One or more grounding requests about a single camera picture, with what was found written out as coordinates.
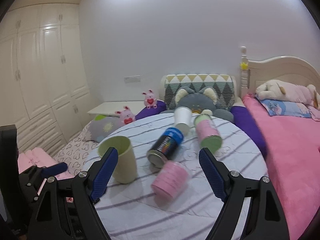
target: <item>bedpost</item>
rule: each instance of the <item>bedpost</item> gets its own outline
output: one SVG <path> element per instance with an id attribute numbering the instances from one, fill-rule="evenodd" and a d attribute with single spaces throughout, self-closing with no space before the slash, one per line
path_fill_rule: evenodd
<path id="1" fill-rule="evenodd" d="M 248 68 L 248 57 L 247 57 L 247 48 L 241 46 L 241 98 L 243 98 L 248 93 L 249 88 L 249 68 Z"/>

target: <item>triangle pattern cushion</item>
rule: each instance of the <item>triangle pattern cushion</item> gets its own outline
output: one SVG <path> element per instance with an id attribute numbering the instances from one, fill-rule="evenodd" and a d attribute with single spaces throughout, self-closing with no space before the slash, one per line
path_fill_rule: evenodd
<path id="1" fill-rule="evenodd" d="M 212 87 L 217 95 L 217 108 L 229 111 L 235 102 L 235 90 L 233 81 L 229 75 L 216 74 L 179 74 L 167 75 L 164 88 L 164 102 L 168 110 L 173 110 L 176 107 L 175 95 L 180 87 L 187 86 L 195 92 L 199 92 L 202 88 Z"/>

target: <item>patterned cushion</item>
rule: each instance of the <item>patterned cushion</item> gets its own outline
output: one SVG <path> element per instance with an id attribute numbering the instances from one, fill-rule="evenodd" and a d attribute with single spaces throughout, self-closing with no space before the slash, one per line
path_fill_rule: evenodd
<path id="1" fill-rule="evenodd" d="M 101 142 L 123 125 L 119 117 L 98 114 L 95 119 L 90 122 L 83 140 Z"/>
<path id="2" fill-rule="evenodd" d="M 229 111 L 235 102 L 235 91 L 233 81 L 229 75 L 213 74 L 179 74 L 167 75 L 164 83 L 165 95 L 164 102 L 168 110 L 176 107 L 174 97 L 180 87 L 188 86 L 195 92 L 199 92 L 206 86 L 212 87 L 217 95 L 216 107 Z"/>
<path id="3" fill-rule="evenodd" d="M 268 111 L 270 116 L 287 115 L 311 118 L 308 108 L 302 103 L 295 103 L 289 101 L 280 101 L 273 99 L 263 99 L 260 103 Z"/>

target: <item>white nightstand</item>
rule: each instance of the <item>white nightstand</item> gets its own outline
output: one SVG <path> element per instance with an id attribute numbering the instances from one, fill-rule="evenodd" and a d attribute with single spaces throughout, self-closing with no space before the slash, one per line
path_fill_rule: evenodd
<path id="1" fill-rule="evenodd" d="M 128 102 L 105 102 L 90 110 L 88 113 L 92 115 L 102 114 L 108 116 L 118 116 L 115 111 L 123 111 L 124 106 L 128 106 L 132 113 L 138 114 L 144 107 L 144 101 L 128 101 Z"/>

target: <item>blue can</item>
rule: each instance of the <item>blue can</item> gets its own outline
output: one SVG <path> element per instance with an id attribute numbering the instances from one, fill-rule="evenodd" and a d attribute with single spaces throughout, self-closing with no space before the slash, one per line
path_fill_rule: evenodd
<path id="1" fill-rule="evenodd" d="M 183 134 L 179 129 L 175 127 L 168 128 L 151 147 L 151 149 L 148 150 L 148 160 L 156 167 L 162 168 L 165 162 L 171 159 L 171 156 L 182 141 Z"/>

